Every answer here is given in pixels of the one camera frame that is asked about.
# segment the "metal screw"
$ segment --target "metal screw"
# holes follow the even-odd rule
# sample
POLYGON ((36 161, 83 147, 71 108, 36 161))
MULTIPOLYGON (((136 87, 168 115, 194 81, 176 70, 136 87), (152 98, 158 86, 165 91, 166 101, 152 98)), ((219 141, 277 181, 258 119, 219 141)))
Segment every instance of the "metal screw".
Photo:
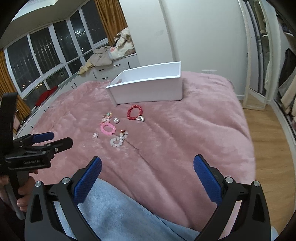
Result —
POLYGON ((40 186, 41 186, 41 184, 42 184, 42 182, 41 182, 41 181, 37 181, 37 182, 35 183, 35 187, 40 187, 40 186))
POLYGON ((70 182, 70 178, 68 178, 68 177, 64 177, 63 179, 62 179, 62 183, 64 183, 64 184, 67 184, 67 183, 69 183, 70 182))
POLYGON ((254 181, 253 183, 254 183, 254 185, 255 185, 256 187, 259 187, 259 186, 260 186, 260 182, 258 182, 258 181, 254 181))
POLYGON ((226 178, 225 178, 225 181, 226 181, 227 183, 233 183, 233 179, 232 179, 231 177, 226 177, 226 178))

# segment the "orange curtain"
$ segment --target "orange curtain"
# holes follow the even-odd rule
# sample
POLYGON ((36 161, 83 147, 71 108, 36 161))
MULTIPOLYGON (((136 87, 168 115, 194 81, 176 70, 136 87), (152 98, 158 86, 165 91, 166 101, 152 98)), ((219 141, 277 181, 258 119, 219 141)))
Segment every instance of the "orange curtain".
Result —
POLYGON ((127 27, 121 6, 118 0, 94 0, 98 9, 103 27, 109 40, 114 44, 114 36, 127 27))
MULTIPOLYGON (((0 50, 0 98, 4 93, 12 92, 17 91, 7 70, 4 51, 0 50)), ((31 113, 30 108, 25 104, 19 95, 17 96, 17 110, 16 116, 20 121, 24 120, 24 118, 31 113)))

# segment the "blue gripper pad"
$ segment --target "blue gripper pad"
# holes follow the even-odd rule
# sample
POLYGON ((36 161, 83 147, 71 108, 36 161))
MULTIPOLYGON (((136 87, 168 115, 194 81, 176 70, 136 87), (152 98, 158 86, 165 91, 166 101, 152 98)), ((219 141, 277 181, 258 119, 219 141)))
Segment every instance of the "blue gripper pad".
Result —
POLYGON ((102 161, 97 157, 73 189, 73 202, 76 205, 85 201, 101 170, 102 161))
POLYGON ((218 206, 222 202, 222 190, 218 181, 211 173, 207 165, 203 162, 200 156, 196 156, 193 160, 193 168, 199 177, 208 197, 218 206))
POLYGON ((40 142, 52 140, 53 138, 54 138, 54 134, 52 132, 46 132, 42 134, 35 134, 33 136, 32 141, 34 143, 40 143, 40 142))

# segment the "bed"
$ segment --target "bed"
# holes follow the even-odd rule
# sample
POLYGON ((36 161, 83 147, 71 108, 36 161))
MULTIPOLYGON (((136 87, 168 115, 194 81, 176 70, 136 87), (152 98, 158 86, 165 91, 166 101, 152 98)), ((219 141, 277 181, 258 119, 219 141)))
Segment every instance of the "bed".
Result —
MULTIPOLYGON (((216 204, 193 170, 194 156, 202 154, 224 176, 250 184, 255 179, 254 148, 241 104, 227 79, 194 72, 182 72, 181 77, 181 101, 137 103, 144 122, 127 119, 131 104, 111 104, 104 89, 109 81, 88 81, 61 94, 32 133, 52 131, 54 140, 71 137, 74 144, 56 154, 52 167, 40 170, 35 180, 57 183, 99 156, 103 165, 99 178, 152 213, 201 231, 216 204), (114 135, 100 132, 107 112, 120 119, 115 135, 128 131, 119 148, 110 145, 114 135)), ((231 230, 238 208, 224 234, 231 230)))

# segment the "red garment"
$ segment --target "red garment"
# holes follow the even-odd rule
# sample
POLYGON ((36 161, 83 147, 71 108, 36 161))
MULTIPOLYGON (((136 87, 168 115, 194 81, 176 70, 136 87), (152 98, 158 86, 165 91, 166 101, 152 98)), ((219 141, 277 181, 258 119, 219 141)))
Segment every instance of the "red garment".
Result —
POLYGON ((53 87, 51 90, 45 91, 44 93, 41 94, 39 99, 36 102, 36 106, 38 107, 45 101, 52 93, 54 93, 57 90, 57 86, 53 87))

